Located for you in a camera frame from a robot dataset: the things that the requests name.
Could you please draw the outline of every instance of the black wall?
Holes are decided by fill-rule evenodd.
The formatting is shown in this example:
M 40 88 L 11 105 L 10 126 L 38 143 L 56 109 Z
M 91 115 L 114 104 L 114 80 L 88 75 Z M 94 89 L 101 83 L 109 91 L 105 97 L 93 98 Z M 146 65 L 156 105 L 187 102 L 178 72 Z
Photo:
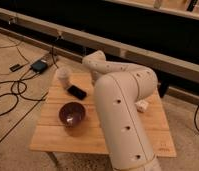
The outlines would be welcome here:
M 0 7 L 199 64 L 199 21 L 102 0 L 0 0 Z

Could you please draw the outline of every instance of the cup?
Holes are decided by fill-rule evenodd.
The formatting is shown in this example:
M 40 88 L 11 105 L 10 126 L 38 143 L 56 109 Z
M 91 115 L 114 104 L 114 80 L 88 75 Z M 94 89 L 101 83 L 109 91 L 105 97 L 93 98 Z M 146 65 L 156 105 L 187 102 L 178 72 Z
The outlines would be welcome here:
M 56 77 L 64 89 L 67 89 L 71 86 L 70 75 L 71 70 L 68 67 L 60 67 L 56 70 Z

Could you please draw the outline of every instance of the wooden table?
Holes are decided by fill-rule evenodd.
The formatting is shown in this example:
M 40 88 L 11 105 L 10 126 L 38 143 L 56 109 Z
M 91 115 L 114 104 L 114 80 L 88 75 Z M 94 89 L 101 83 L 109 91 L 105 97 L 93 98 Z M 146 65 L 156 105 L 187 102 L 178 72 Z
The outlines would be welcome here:
M 72 74 L 71 83 L 87 92 L 85 100 L 69 95 L 54 78 L 30 144 L 31 150 L 47 152 L 55 164 L 58 161 L 52 152 L 108 154 L 93 103 L 90 74 Z M 146 100 L 149 107 L 145 113 L 140 113 L 140 117 L 155 154 L 175 157 L 176 151 L 157 91 Z M 64 104 L 72 101 L 85 106 L 86 117 L 77 127 L 66 129 L 58 113 Z

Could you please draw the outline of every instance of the purple bowl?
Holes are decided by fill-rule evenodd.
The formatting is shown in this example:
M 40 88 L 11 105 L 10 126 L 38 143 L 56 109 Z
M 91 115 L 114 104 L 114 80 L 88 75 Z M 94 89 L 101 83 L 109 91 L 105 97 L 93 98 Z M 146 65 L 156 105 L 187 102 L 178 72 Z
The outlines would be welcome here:
M 85 117 L 85 108 L 77 102 L 65 104 L 59 111 L 59 118 L 66 127 L 78 125 Z

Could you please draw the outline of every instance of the table leg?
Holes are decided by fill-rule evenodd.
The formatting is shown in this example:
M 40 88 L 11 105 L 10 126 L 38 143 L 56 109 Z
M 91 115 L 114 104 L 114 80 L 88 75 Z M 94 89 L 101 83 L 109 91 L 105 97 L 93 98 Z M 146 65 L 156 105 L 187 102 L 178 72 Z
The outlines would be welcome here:
M 46 152 L 50 159 L 54 162 L 55 166 L 59 166 L 59 161 L 57 160 L 57 157 L 54 155 L 53 152 Z

